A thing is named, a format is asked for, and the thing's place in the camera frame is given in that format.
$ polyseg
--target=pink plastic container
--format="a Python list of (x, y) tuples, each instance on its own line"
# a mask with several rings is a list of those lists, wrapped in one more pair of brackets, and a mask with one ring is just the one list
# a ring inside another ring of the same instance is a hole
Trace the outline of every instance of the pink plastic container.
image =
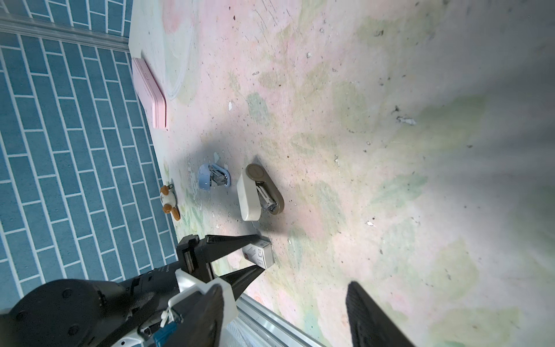
[(151, 126), (163, 129), (166, 124), (166, 99), (154, 80), (147, 63), (141, 58), (132, 59), (133, 86), (141, 104), (151, 120)]

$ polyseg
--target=blue tile wall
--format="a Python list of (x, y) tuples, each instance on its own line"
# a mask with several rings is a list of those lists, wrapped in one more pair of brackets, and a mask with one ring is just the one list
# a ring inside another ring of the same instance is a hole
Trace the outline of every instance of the blue tile wall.
[[(84, 3), (27, 0), (27, 8), (84, 21)], [(110, 9), (129, 12), (88, 3), (108, 11), (113, 28)], [(0, 309), (54, 279), (121, 281), (175, 261), (128, 57), (0, 33)]]
[(133, 0), (4, 0), (4, 3), (4, 11), (11, 14), (129, 37)]

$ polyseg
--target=small white box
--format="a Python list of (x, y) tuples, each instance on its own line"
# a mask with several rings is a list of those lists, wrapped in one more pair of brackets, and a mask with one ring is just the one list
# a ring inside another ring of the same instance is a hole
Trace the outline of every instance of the small white box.
[(274, 265), (272, 244), (265, 240), (258, 240), (242, 248), (243, 255), (261, 268), (267, 269)]

